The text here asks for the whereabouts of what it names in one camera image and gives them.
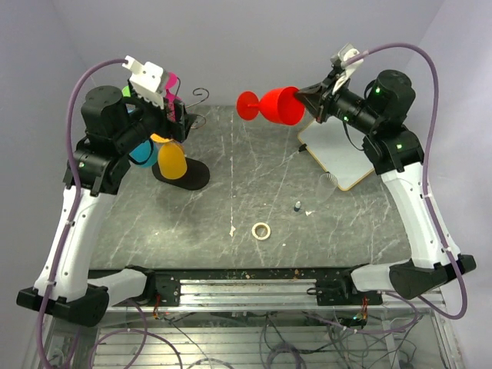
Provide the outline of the red plastic wine glass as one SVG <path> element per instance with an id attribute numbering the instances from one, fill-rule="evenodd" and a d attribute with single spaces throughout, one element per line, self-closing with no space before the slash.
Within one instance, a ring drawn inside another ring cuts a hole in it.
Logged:
<path id="1" fill-rule="evenodd" d="M 258 114 L 279 125 L 296 125 L 304 116 L 305 107 L 295 98 L 297 87 L 275 88 L 259 98 L 252 91 L 242 92 L 236 102 L 240 118 L 252 121 Z"/>

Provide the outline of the blue plastic wine glass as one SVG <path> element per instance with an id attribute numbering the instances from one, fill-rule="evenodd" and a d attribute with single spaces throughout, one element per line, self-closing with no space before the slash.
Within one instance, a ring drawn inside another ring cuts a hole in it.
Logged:
<path id="1" fill-rule="evenodd" d="M 133 105 L 127 105 L 127 112 L 132 120 L 140 121 L 143 112 Z M 151 138 L 143 141 L 128 155 L 129 161 L 138 167 L 149 168 L 157 163 L 158 149 Z"/>

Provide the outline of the green plastic wine glass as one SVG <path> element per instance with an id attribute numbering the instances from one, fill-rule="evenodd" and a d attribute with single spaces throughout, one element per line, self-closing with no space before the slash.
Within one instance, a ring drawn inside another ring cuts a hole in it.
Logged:
<path id="1" fill-rule="evenodd" d="M 131 97 L 131 89 L 130 89 L 130 87 L 128 85 L 126 85 L 121 90 L 121 93 L 123 94 L 124 97 Z"/>

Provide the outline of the pink plastic wine glass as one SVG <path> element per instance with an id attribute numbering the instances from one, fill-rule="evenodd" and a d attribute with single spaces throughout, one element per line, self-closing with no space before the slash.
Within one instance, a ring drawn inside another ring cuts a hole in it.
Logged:
<path id="1" fill-rule="evenodd" d="M 168 73 L 168 81 L 165 85 L 165 100 L 167 102 L 167 118 L 176 120 L 175 101 L 179 100 L 178 92 L 181 87 L 181 79 L 173 72 Z"/>

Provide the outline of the orange plastic wine glass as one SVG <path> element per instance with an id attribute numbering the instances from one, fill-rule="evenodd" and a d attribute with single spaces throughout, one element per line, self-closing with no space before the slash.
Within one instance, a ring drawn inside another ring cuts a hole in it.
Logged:
<path id="1" fill-rule="evenodd" d="M 160 174 L 169 180 L 183 177 L 188 170 L 184 149 L 181 144 L 160 135 L 151 135 L 152 141 L 158 145 L 157 164 Z"/>

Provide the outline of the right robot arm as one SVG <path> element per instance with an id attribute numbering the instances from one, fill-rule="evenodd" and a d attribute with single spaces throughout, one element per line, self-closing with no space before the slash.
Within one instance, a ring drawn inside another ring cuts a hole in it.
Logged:
<path id="1" fill-rule="evenodd" d="M 334 68 L 294 96 L 317 122 L 336 118 L 363 134 L 362 151 L 390 192 L 411 246 L 406 261 L 353 268 L 338 287 L 340 298 L 356 304 L 366 291 L 395 291 L 413 299 L 475 270 L 474 257 L 462 254 L 445 231 L 424 185 L 424 149 L 404 126 L 416 96 L 411 80 L 403 72 L 384 70 L 359 96 L 347 83 L 335 86 L 339 73 Z"/>

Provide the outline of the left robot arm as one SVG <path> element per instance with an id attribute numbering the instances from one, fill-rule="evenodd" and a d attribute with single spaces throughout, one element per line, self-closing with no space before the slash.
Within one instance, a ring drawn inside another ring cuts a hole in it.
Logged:
<path id="1" fill-rule="evenodd" d="M 67 164 L 52 248 L 38 279 L 18 292 L 16 304 L 94 327 L 111 306 L 128 299 L 148 305 L 156 298 L 155 272 L 150 269 L 129 266 L 91 279 L 89 265 L 103 219 L 131 167 L 130 153 L 153 134 L 185 140 L 194 119 L 178 99 L 155 104 L 135 91 L 125 97 L 110 85 L 87 93 L 81 116 L 85 136 Z"/>

